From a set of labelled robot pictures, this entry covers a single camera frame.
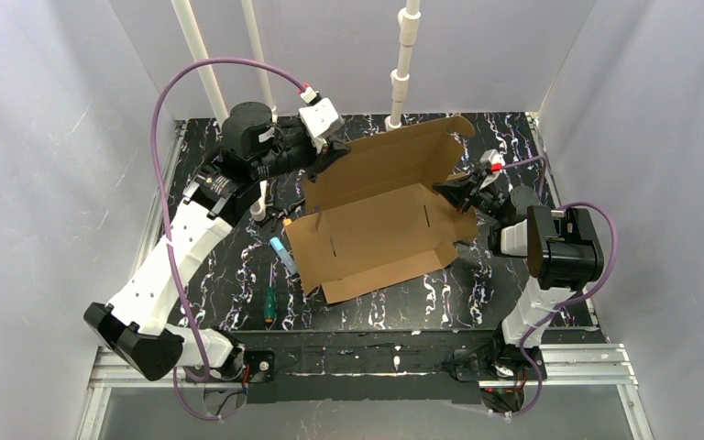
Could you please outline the brown cardboard box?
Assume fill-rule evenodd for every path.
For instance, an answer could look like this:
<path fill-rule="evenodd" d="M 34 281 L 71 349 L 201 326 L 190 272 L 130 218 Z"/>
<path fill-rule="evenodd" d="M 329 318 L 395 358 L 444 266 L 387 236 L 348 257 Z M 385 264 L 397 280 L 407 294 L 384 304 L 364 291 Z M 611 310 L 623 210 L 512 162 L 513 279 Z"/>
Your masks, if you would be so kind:
<path fill-rule="evenodd" d="M 455 244 L 479 234 L 476 214 L 461 214 L 433 191 L 472 137 L 461 115 L 349 142 L 351 151 L 316 180 L 302 178 L 306 214 L 286 227 L 302 292 L 342 303 L 440 270 Z"/>

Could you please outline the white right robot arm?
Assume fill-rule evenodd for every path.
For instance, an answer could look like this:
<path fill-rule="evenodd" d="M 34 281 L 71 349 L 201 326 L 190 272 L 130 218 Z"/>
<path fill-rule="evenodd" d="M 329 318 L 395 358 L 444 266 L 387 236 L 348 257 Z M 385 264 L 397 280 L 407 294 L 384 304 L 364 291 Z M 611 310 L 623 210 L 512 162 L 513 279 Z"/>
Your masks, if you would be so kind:
<path fill-rule="evenodd" d="M 495 256 L 526 262 L 529 280 L 500 323 L 505 345 L 538 347 L 562 303 L 600 279 L 605 258 L 587 208 L 558 213 L 542 205 L 533 188 L 502 189 L 484 170 L 435 183 L 433 190 L 458 212 L 473 208 L 493 220 L 488 248 Z"/>

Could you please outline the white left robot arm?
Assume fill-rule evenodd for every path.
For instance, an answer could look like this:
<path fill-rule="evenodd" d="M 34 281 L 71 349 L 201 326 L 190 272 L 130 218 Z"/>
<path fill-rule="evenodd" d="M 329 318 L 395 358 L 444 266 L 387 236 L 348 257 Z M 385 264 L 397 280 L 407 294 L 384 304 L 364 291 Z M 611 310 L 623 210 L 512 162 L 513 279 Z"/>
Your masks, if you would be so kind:
<path fill-rule="evenodd" d="M 86 309 L 83 319 L 104 346 L 150 381 L 176 368 L 197 381 L 239 379 L 243 344 L 224 330 L 171 325 L 171 310 L 209 254 L 253 213 L 263 182 L 299 169 L 316 177 L 349 153 L 335 135 L 343 124 L 328 98 L 311 99 L 282 122 L 266 104 L 235 105 L 156 246 L 118 293 Z"/>

